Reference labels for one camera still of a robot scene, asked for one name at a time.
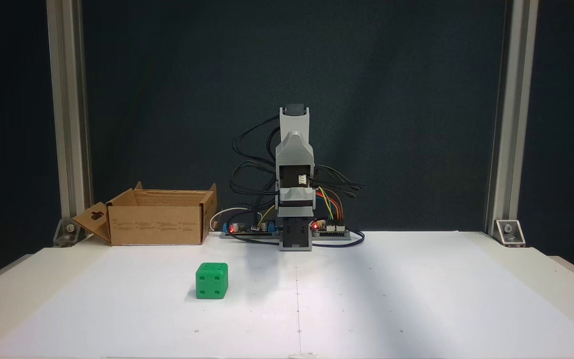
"cardboard box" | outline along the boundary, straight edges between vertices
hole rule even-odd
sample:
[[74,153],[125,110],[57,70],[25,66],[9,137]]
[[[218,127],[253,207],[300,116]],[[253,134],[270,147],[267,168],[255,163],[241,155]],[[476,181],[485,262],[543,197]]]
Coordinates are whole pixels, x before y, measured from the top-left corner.
[[216,184],[209,191],[144,190],[139,182],[73,219],[110,245],[198,245],[216,207]]

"white table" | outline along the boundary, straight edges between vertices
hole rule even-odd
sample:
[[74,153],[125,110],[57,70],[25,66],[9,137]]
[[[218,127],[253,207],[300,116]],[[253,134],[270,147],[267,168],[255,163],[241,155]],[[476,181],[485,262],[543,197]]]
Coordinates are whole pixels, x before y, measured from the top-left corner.
[[[574,272],[534,248],[504,248],[479,232],[464,235],[574,322]],[[0,339],[90,268],[109,248],[94,238],[72,248],[45,248],[0,275]]]

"aluminum frame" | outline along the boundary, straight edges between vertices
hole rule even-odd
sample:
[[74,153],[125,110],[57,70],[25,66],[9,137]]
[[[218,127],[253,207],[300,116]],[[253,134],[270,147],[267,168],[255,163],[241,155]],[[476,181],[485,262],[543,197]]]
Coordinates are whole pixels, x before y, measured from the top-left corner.
[[506,23],[508,43],[503,48],[487,199],[489,236],[496,220],[517,220],[539,0],[515,0],[508,5],[511,16]]
[[81,3],[46,0],[61,217],[93,204]]

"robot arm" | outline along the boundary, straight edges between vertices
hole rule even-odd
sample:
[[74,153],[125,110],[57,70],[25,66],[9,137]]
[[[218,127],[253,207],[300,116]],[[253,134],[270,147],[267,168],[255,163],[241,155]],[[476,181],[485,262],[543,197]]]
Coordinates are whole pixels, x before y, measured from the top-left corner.
[[316,191],[314,151],[309,145],[309,107],[288,104],[280,109],[281,142],[276,147],[276,210],[283,222],[281,250],[311,250],[309,223],[314,218]]

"orange wire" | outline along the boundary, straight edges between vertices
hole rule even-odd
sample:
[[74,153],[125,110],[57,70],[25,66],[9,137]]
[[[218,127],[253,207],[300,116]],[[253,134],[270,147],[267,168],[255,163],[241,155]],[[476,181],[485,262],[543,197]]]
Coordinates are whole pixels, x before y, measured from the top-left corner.
[[[323,198],[323,199],[325,198],[325,196],[323,196],[323,194],[318,192],[318,191],[316,192],[316,196]],[[330,198],[330,197],[328,197],[328,198],[329,198],[329,202],[331,202],[333,207],[335,208],[335,213],[338,216],[338,218],[342,218],[342,212],[340,212],[340,209],[338,208],[338,204],[335,202],[335,200],[333,200],[333,198]]]

